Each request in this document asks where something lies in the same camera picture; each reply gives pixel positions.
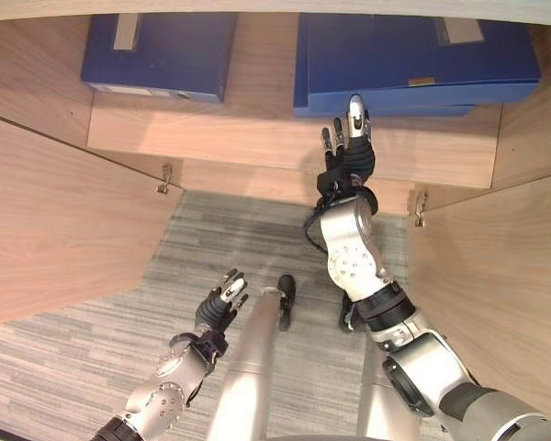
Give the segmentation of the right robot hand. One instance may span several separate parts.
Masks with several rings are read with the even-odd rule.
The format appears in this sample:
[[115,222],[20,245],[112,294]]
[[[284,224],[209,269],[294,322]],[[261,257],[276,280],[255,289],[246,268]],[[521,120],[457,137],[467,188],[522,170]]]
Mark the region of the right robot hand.
[[328,128],[321,130],[325,169],[332,170],[338,164],[346,167],[350,175],[364,184],[373,174],[376,157],[372,146],[371,124],[363,98],[353,94],[346,112],[346,131],[339,118],[333,120],[334,139]]

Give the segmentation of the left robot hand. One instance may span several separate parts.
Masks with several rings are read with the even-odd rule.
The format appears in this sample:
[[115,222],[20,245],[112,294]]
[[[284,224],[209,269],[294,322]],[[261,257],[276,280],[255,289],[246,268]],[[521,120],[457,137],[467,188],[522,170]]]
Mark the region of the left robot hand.
[[198,305],[195,326],[206,325],[213,331],[224,333],[249,299],[249,295],[245,293],[247,286],[243,272],[237,268],[227,272]]

